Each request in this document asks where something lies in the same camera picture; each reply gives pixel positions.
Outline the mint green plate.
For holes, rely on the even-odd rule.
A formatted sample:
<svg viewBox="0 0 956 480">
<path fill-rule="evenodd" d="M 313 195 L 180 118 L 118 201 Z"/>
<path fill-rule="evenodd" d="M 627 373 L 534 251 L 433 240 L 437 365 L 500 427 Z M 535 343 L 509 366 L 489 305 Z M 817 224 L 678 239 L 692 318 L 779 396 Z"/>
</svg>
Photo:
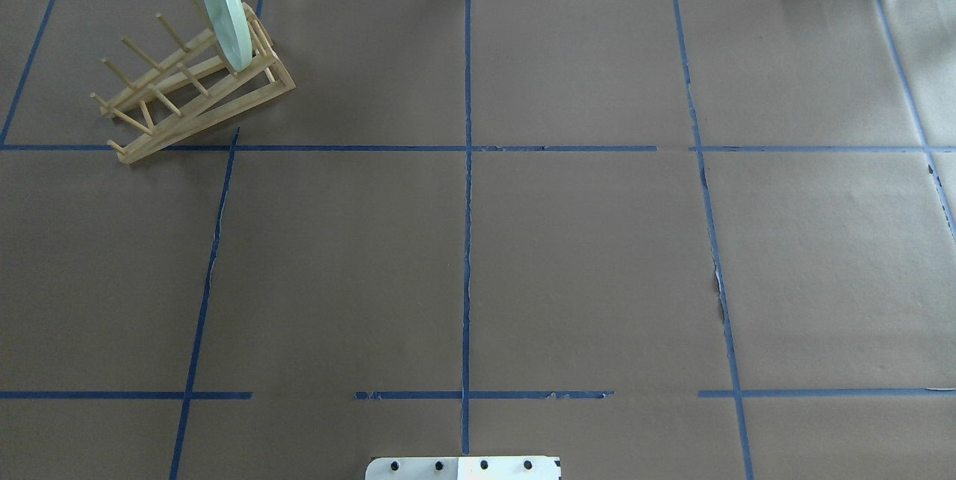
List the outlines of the mint green plate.
<svg viewBox="0 0 956 480">
<path fill-rule="evenodd" d="M 232 71 L 252 64 L 252 34 L 242 0 L 203 0 L 212 28 Z"/>
</svg>

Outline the wooden dish rack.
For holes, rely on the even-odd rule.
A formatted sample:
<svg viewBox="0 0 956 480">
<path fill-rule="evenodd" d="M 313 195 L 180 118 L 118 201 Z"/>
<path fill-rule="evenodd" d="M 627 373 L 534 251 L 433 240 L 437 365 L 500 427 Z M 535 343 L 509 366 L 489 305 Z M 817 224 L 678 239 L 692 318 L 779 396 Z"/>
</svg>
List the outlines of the wooden dish rack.
<svg viewBox="0 0 956 480">
<path fill-rule="evenodd" d="M 213 28 L 212 18 L 198 0 L 188 0 L 199 14 L 202 28 L 184 38 L 162 13 L 158 24 L 175 49 L 163 60 L 147 54 L 128 37 L 122 43 L 146 62 L 139 78 L 117 68 L 108 58 L 102 64 L 122 82 L 112 98 L 91 93 L 100 116 L 119 120 L 137 130 L 137 137 L 121 144 L 107 140 L 117 160 L 133 164 L 212 127 L 228 122 L 294 91 L 296 82 L 276 51 L 276 44 L 261 18 L 245 1 L 239 1 L 239 26 L 250 61 L 239 69 L 226 57 L 226 39 Z"/>
</svg>

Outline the white pedestal column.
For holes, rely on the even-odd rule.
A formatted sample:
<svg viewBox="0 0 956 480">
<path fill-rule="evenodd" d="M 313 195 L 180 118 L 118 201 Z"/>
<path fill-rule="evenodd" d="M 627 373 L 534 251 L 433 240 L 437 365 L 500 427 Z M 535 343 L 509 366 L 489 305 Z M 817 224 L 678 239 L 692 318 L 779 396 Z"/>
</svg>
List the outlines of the white pedestal column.
<svg viewBox="0 0 956 480">
<path fill-rule="evenodd" d="M 365 479 L 561 479 L 559 457 L 543 455 L 382 457 Z"/>
</svg>

